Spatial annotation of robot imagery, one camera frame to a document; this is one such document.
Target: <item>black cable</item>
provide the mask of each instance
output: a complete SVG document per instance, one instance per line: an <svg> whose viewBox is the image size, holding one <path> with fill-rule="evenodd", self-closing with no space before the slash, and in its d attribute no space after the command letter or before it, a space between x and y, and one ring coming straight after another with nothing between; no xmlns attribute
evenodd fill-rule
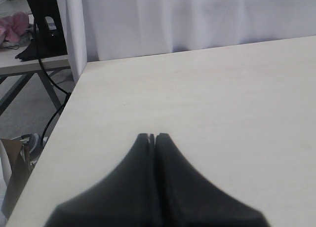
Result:
<svg viewBox="0 0 316 227"><path fill-rule="evenodd" d="M47 71L45 70L45 67L43 65L43 62L41 61L41 57L40 57L40 50L39 50L39 42L38 42L38 37L37 37L37 32L36 32L36 20L34 18L34 22L33 22L33 31L34 31L34 41L35 41L35 46L36 46L36 55L39 61L39 65L40 68L42 69L43 73L45 74L45 76L48 78L48 80L57 88L59 89L61 92L63 92L64 94L66 94L66 98L64 100L64 103L58 108L58 110L53 114L53 116L50 118L50 120L48 121L46 127L43 130L43 133L41 135L40 138L40 145L43 147L43 140L44 140L44 136L45 133L49 127L49 125L51 124L51 122L53 121L53 119L56 117L56 115L66 106L66 103L69 100L69 97L71 96L70 92L67 92L66 90L64 90L63 88L61 88L59 85L57 85L52 78L50 78L50 76L48 75Z"/></svg>

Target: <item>floor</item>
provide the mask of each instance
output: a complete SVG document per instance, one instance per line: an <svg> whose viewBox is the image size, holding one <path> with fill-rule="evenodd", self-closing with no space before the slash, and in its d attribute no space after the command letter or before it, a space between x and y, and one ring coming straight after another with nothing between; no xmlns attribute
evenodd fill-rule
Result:
<svg viewBox="0 0 316 227"><path fill-rule="evenodd" d="M0 17L13 14L17 11L30 13L30 8L26 0L0 0ZM8 77L0 84L0 98L19 77ZM63 70L55 74L52 79L66 91L71 92L74 89L75 84L71 70ZM60 101L63 101L64 94L58 90L55 91ZM41 135L55 111L56 109L45 91L40 78L34 75L0 116L0 138L11 139L29 133L39 133ZM58 118L59 116L53 120L46 136L51 134ZM6 185L3 180L2 167L0 166L0 206L5 190ZM2 226L5 226L5 218L0 212L0 227Z"/></svg>

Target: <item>white desk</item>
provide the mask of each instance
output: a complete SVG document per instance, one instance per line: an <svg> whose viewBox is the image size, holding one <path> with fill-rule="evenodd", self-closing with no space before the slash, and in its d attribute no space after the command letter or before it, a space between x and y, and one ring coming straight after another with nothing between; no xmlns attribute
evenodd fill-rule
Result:
<svg viewBox="0 0 316 227"><path fill-rule="evenodd" d="M20 47L17 50L13 49L0 49L0 84L8 76L22 75L6 95L0 100L0 115L12 102L19 91L31 79L34 73L37 73L48 92L54 106L58 109L61 103L51 86L49 80L41 71L39 62L37 60L22 62L20 59L15 59L15 56L23 52L26 46ZM42 60L44 67L47 71L59 71L62 69L70 68L68 56L58 56L45 58Z"/></svg>
<svg viewBox="0 0 316 227"><path fill-rule="evenodd" d="M41 227L140 132L274 227L316 226L316 37L88 63L7 227Z"/></svg>

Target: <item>white curtain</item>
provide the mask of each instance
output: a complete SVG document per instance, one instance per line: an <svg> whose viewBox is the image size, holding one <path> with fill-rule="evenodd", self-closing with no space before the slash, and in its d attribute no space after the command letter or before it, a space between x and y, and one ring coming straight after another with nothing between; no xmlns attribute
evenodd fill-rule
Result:
<svg viewBox="0 0 316 227"><path fill-rule="evenodd" d="M73 74L86 62L316 35L316 0L57 0Z"/></svg>

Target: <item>pink cloth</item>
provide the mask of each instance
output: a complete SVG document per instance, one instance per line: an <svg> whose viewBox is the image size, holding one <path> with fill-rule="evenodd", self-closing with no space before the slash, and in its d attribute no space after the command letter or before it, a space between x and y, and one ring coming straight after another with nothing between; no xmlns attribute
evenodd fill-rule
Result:
<svg viewBox="0 0 316 227"><path fill-rule="evenodd" d="M29 16L24 12L17 12L12 16L0 18L0 44L4 41L18 42L20 36L29 26Z"/></svg>

